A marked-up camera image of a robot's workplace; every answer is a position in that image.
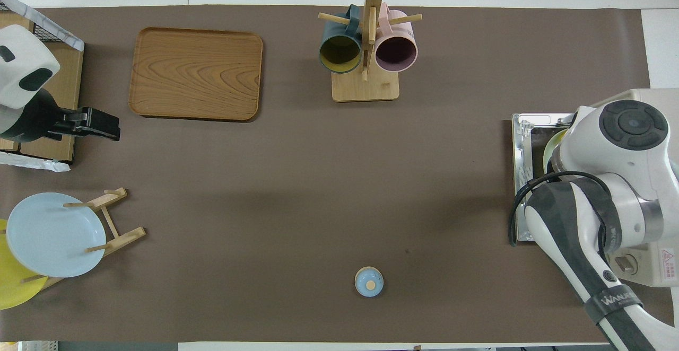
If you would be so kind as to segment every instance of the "black cable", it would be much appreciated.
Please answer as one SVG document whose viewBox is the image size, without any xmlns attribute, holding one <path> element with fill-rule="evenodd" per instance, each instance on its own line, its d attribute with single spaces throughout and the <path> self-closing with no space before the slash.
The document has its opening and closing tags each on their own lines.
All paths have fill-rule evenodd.
<svg viewBox="0 0 679 351">
<path fill-rule="evenodd" d="M 509 225 L 508 225 L 508 230 L 509 230 L 509 243 L 512 245 L 512 247 L 516 247 L 518 239 L 516 238 L 516 210 L 519 208 L 519 205 L 521 205 L 521 201 L 524 200 L 526 195 L 533 191 L 538 185 L 542 184 L 543 182 L 556 179 L 557 177 L 562 177 L 562 176 L 580 176 L 580 177 L 586 177 L 587 179 L 592 179 L 601 186 L 601 188 L 606 192 L 607 195 L 611 195 L 611 190 L 609 190 L 608 185 L 606 185 L 599 177 L 596 177 L 595 175 L 589 174 L 587 172 L 580 172 L 580 171 L 563 171 L 563 172 L 551 172 L 543 177 L 538 177 L 537 179 L 529 180 L 526 185 L 521 187 L 518 192 L 516 192 L 516 196 L 514 196 L 514 204 L 512 205 L 512 209 L 509 214 Z M 606 239 L 606 233 L 605 233 L 605 228 L 604 228 L 604 233 L 601 233 L 601 230 L 599 230 L 599 251 L 601 252 L 601 249 L 603 249 L 603 242 L 602 242 L 602 235 L 603 235 L 603 240 L 605 242 Z"/>
</svg>

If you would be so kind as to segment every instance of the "yellow plate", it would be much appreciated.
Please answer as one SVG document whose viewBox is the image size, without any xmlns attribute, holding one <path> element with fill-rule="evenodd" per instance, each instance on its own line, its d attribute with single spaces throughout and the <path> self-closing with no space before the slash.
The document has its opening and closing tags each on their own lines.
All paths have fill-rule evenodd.
<svg viewBox="0 0 679 351">
<path fill-rule="evenodd" d="M 0 230 L 7 229 L 7 220 L 0 220 Z M 0 310 L 12 308 L 33 298 L 45 285 L 47 277 L 21 283 L 22 279 L 36 275 L 10 252 L 7 237 L 0 234 Z"/>
<path fill-rule="evenodd" d="M 545 171 L 545 174 L 547 173 L 547 166 L 550 164 L 551 155 L 552 153 L 554 153 L 554 150 L 556 149 L 558 143 L 561 143 L 561 141 L 563 140 L 563 136 L 565 136 L 566 131 L 568 130 L 565 129 L 563 131 L 557 132 L 554 136 L 551 137 L 550 141 L 548 141 L 545 146 L 545 152 L 543 153 L 543 170 Z"/>
</svg>

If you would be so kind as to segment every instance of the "metal tray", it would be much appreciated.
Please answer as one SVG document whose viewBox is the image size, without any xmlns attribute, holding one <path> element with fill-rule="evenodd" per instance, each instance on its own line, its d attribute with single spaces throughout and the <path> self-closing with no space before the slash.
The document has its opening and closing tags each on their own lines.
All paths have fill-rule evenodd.
<svg viewBox="0 0 679 351">
<path fill-rule="evenodd" d="M 529 180 L 541 177 L 543 153 L 546 143 L 557 132 L 568 128 L 573 114 L 534 113 L 512 114 L 512 148 L 514 151 L 514 192 L 518 192 Z M 517 239 L 533 241 L 526 226 L 524 208 L 530 193 L 516 210 Z"/>
</svg>

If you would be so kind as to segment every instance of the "white robot head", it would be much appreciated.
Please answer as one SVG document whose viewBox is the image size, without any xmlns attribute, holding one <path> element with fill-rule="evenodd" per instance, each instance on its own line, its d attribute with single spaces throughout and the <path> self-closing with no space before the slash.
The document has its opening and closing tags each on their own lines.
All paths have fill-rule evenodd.
<svg viewBox="0 0 679 351">
<path fill-rule="evenodd" d="M 656 200 L 677 185 L 667 157 L 669 137 L 667 120 L 649 104 L 616 100 L 598 109 L 580 107 L 555 150 L 553 165 L 558 170 L 618 174 L 639 197 Z"/>
<path fill-rule="evenodd" d="M 0 29 L 0 105 L 24 107 L 59 69 L 49 49 L 24 27 Z"/>
</svg>

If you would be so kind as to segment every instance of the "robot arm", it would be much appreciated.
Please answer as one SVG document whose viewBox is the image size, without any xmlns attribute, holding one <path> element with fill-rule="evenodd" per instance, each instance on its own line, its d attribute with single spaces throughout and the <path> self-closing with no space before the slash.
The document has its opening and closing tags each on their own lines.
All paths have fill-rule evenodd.
<svg viewBox="0 0 679 351">
<path fill-rule="evenodd" d="M 90 107 L 61 109 L 42 88 L 60 69 L 49 49 L 19 25 L 0 29 L 0 138 L 95 135 L 118 141 L 118 119 Z"/>
<path fill-rule="evenodd" d="M 597 252 L 601 245 L 611 252 L 679 231 L 679 187 L 667 159 L 667 121 L 636 101 L 580 109 L 579 115 L 552 164 L 558 171 L 596 174 L 610 194 L 585 178 L 543 185 L 527 203 L 528 228 L 614 347 L 677 349 L 679 329 L 645 312 Z M 602 227 L 604 238 L 599 237 Z"/>
</svg>

